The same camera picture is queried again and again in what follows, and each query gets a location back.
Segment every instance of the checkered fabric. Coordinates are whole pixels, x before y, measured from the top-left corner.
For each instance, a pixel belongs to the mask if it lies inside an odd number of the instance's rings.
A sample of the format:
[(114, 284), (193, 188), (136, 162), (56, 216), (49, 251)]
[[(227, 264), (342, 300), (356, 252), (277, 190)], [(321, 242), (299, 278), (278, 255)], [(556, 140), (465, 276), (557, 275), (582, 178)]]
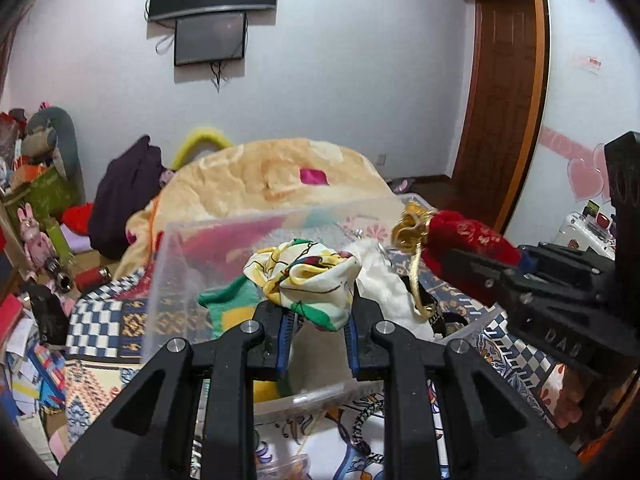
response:
[(485, 333), (500, 348), (505, 359), (522, 378), (525, 386), (532, 390), (545, 381), (556, 365), (556, 360), (535, 346), (526, 344), (522, 339), (507, 332), (507, 313), (499, 314)]
[(76, 303), (69, 317), (67, 355), (118, 356), (121, 301)]
[(138, 269), (135, 272), (132, 272), (131, 274), (125, 276), (124, 278), (106, 283), (100, 288), (97, 288), (96, 290), (92, 290), (91, 292), (85, 294), (78, 300), (78, 303), (82, 303), (83, 301), (110, 300), (121, 292), (125, 292), (126, 290), (133, 288), (140, 281), (140, 278), (144, 273), (145, 269)]

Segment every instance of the stuffed rabbit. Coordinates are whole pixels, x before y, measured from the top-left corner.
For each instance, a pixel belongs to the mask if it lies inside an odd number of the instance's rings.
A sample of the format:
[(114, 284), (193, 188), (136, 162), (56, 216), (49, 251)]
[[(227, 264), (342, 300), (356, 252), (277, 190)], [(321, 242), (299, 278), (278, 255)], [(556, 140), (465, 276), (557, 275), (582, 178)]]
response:
[(20, 236), (24, 241), (24, 253), (27, 261), (33, 270), (39, 270), (44, 266), (47, 258), (56, 255), (56, 250), (49, 240), (49, 237), (40, 231), (40, 224), (33, 217), (31, 204), (18, 208), (18, 218), (20, 219)]

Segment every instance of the patterned bedspread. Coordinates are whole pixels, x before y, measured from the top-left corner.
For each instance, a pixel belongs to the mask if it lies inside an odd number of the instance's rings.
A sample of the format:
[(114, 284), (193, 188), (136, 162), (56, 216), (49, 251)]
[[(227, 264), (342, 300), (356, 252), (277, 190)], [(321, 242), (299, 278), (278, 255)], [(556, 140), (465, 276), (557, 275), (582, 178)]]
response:
[[(407, 256), (402, 253), (391, 253), (390, 256), (396, 271), (407, 273)], [(65, 365), (66, 417), (72, 443), (140, 368), (152, 270), (151, 265), (146, 271), (140, 269), (108, 283), (78, 301), (74, 307)], [(462, 314), (469, 321), (484, 312), (482, 304), (443, 282), (426, 267), (421, 269), (420, 282), (439, 300), (443, 310)], [(193, 320), (169, 316), (164, 327), (180, 335), (184, 324), (190, 322)], [(506, 314), (500, 314), (478, 335), (478, 351), (532, 409), (553, 425), (564, 367), (510, 335), (506, 325)], [(431, 393), (436, 428), (442, 436), (436, 395)], [(256, 426), (256, 458), (260, 463), (271, 463), (284, 460), (287, 455), (307, 453), (311, 460), (311, 478), (343, 478), (349, 471), (367, 472), (367, 478), (378, 478), (382, 475), (382, 466), (359, 455), (350, 444), (350, 436), (358, 413), (363, 410), (370, 412), (380, 405), (382, 399), (382, 394), (375, 394), (327, 412)], [(382, 428), (383, 415), (373, 413), (367, 418), (366, 431), (362, 428), (357, 430), (367, 434), (373, 452), (383, 452)], [(440, 447), (442, 474), (446, 478), (444, 441)], [(197, 475), (197, 451), (193, 454), (192, 469), (192, 473)]]

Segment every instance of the silver bolt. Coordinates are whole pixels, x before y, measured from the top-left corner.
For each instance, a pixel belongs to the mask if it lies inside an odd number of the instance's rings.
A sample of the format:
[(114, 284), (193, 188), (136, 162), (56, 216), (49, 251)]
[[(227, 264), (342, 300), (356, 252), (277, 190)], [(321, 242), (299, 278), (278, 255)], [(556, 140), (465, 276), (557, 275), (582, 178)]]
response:
[(471, 345), (464, 339), (454, 339), (449, 343), (449, 347), (456, 354), (466, 354), (467, 352), (469, 352), (469, 350), (471, 350)]
[(396, 326), (386, 319), (376, 323), (376, 330), (381, 334), (391, 334), (395, 329)]
[(184, 342), (184, 339), (174, 337), (166, 344), (166, 349), (171, 353), (177, 354), (182, 352), (185, 346), (187, 346), (187, 343)]
[(240, 330), (242, 330), (245, 334), (253, 334), (260, 330), (260, 323), (258, 323), (255, 319), (248, 319), (247, 321), (243, 321), (240, 325)]

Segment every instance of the green storage bin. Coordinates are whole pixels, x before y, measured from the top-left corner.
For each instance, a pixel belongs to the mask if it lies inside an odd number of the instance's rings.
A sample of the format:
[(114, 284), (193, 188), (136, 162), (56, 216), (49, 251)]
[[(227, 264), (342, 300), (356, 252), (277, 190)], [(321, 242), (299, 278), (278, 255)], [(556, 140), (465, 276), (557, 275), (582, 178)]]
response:
[(79, 199), (74, 182), (64, 180), (55, 168), (49, 168), (30, 184), (24, 184), (11, 194), (2, 197), (2, 203), (9, 214), (15, 232), (20, 236), (18, 208), (31, 204), (33, 215), (40, 225), (49, 217), (61, 215)]

